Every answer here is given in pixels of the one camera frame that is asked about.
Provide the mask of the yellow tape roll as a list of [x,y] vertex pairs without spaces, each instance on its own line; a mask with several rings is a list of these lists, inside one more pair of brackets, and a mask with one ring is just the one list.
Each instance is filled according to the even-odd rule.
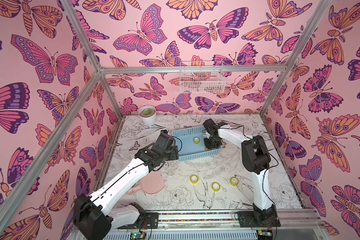
[[239,179],[237,177],[231,177],[230,178],[230,184],[234,187],[236,187],[239,184]]
[[217,182],[213,182],[211,188],[214,192],[219,192],[221,190],[221,185]]
[[194,137],[193,142],[194,142],[194,144],[199,144],[200,139],[198,137]]
[[190,176],[190,182],[191,182],[192,184],[197,184],[198,181],[199,181],[199,177],[198,177],[197,175],[191,175],[191,176]]

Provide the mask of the light blue plastic storage basket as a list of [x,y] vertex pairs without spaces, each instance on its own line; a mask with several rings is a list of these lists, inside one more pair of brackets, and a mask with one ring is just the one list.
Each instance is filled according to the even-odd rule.
[[[214,156],[219,154],[223,149],[222,146],[220,146],[219,149],[214,150],[206,149],[204,139],[207,135],[203,126],[175,130],[173,131],[172,136],[176,139],[176,144],[179,148],[180,162]],[[199,144],[194,144],[194,137],[200,139]]]

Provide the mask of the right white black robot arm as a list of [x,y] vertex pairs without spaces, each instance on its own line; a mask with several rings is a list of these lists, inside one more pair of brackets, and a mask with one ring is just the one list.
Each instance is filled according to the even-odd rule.
[[269,173],[271,155],[262,136],[250,136],[229,127],[225,122],[215,123],[208,119],[203,123],[208,137],[204,140],[208,150],[214,150],[223,141],[230,142],[240,148],[242,164],[252,173],[254,188],[254,209],[265,211],[273,206],[270,197]]

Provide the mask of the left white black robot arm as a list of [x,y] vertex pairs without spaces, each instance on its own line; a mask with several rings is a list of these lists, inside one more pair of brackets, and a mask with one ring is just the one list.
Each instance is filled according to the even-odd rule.
[[87,240],[102,240],[116,225],[111,210],[140,179],[166,161],[179,159],[175,137],[161,131],[156,142],[138,150],[130,163],[110,182],[74,201],[72,223]]

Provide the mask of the pink hand mirror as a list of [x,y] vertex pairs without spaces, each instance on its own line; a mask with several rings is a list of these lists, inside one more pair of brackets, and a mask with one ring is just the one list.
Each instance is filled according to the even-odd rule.
[[166,186],[161,174],[159,172],[151,172],[145,177],[141,178],[139,183],[127,191],[128,195],[133,195],[138,191],[143,191],[145,194],[154,195],[163,190]]

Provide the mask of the white pot with succulent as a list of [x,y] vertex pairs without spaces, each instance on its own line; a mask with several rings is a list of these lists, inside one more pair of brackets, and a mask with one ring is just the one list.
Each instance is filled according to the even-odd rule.
[[143,106],[139,109],[138,115],[144,125],[153,126],[157,119],[156,108],[153,106]]

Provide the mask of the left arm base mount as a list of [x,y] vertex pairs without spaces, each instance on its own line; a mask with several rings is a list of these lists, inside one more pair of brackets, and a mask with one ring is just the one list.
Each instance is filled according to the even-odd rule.
[[122,210],[122,216],[117,217],[121,220],[117,229],[157,229],[159,223],[159,213],[147,212],[137,203],[130,203]]

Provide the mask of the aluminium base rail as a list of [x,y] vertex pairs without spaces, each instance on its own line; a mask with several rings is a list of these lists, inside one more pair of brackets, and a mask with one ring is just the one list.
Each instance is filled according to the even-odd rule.
[[[251,210],[147,211],[159,213],[157,229],[113,228],[103,240],[329,240],[315,210],[277,210],[280,227],[241,228],[235,213]],[[122,211],[112,217],[118,224]]]

